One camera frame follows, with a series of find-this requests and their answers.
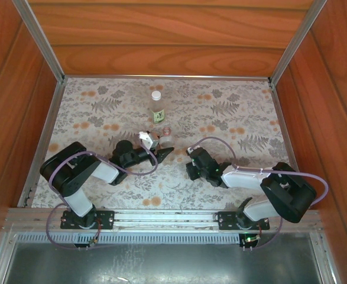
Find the floral patterned surface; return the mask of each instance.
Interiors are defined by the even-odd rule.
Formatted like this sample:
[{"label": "floral patterned surface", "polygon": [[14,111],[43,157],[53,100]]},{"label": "floral patterned surface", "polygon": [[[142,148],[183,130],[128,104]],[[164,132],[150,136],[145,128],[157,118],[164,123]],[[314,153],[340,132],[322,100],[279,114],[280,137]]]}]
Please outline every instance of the floral patterned surface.
[{"label": "floral patterned surface", "polygon": [[[152,90],[160,90],[166,118],[152,124],[148,106]],[[267,82],[82,79],[70,78],[63,95],[46,159],[79,141],[88,150],[110,157],[123,139],[135,143],[139,131],[161,133],[170,126],[175,151],[149,176],[128,176],[111,186],[90,177],[83,189],[96,207],[157,209],[232,209],[245,198],[262,194],[245,188],[214,188],[204,180],[192,182],[185,150],[206,136],[226,140],[241,166],[267,167],[288,162]],[[230,161],[223,144],[206,140],[204,147],[218,162]],[[151,169],[149,162],[132,167]],[[58,197],[40,178],[33,207],[53,207]]]}]

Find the white bottle cap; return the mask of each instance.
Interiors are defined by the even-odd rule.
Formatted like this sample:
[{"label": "white bottle cap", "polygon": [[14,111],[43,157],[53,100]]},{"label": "white bottle cap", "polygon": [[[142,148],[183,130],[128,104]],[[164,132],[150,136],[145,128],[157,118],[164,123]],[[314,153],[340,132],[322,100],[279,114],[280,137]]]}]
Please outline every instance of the white bottle cap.
[{"label": "white bottle cap", "polygon": [[159,91],[153,91],[151,95],[154,101],[158,101],[159,99],[161,99],[161,92]]}]

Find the gray metal floor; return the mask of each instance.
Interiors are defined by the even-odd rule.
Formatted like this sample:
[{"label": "gray metal floor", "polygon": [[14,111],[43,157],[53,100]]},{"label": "gray metal floor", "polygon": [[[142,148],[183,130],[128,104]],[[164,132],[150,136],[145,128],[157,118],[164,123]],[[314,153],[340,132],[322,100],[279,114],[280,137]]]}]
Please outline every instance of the gray metal floor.
[{"label": "gray metal floor", "polygon": [[114,245],[66,251],[16,245],[5,283],[321,283],[308,234],[281,234],[266,248]]}]

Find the plastic bottle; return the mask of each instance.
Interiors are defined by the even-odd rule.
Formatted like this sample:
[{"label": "plastic bottle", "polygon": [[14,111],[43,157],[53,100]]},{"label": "plastic bottle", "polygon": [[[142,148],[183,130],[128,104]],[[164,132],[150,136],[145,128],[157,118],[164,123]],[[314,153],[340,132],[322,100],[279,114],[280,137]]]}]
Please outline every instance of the plastic bottle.
[{"label": "plastic bottle", "polygon": [[174,140],[170,127],[163,128],[163,135],[160,136],[159,144],[161,148],[174,147]]},{"label": "plastic bottle", "polygon": [[153,123],[162,122],[166,116],[164,113],[163,100],[161,99],[161,93],[159,91],[153,91],[151,101],[151,112]]}]

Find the bottle label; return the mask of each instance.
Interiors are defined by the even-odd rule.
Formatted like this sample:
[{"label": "bottle label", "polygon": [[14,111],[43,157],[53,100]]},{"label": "bottle label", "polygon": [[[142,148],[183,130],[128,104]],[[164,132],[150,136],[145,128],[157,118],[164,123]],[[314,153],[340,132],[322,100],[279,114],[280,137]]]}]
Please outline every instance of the bottle label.
[{"label": "bottle label", "polygon": [[162,122],[164,120],[165,113],[163,109],[161,111],[152,112],[152,113],[153,113],[154,123]]}]

